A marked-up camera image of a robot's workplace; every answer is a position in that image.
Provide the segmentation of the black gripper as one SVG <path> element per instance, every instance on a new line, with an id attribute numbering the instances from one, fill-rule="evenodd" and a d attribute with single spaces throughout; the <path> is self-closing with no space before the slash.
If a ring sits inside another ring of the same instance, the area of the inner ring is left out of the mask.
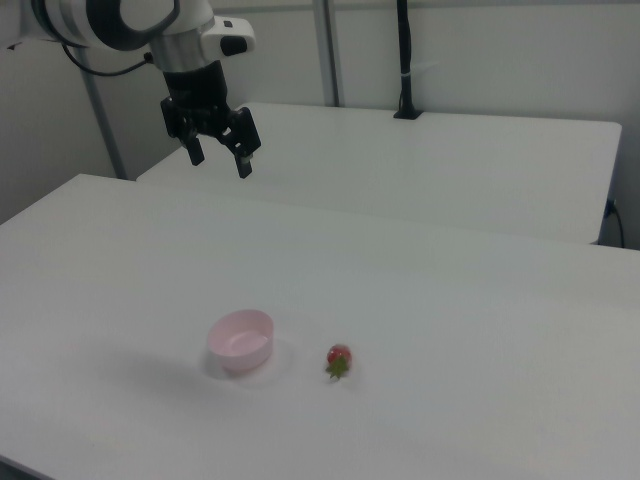
<path id="1" fill-rule="evenodd" d="M 204 153 L 198 135 L 218 138 L 234 156 L 238 176 L 252 173 L 251 159 L 261 147 L 251 111 L 232 110 L 220 60 L 190 72 L 164 72 L 168 96 L 161 101 L 167 134 L 180 141 L 191 164 L 200 165 Z"/>

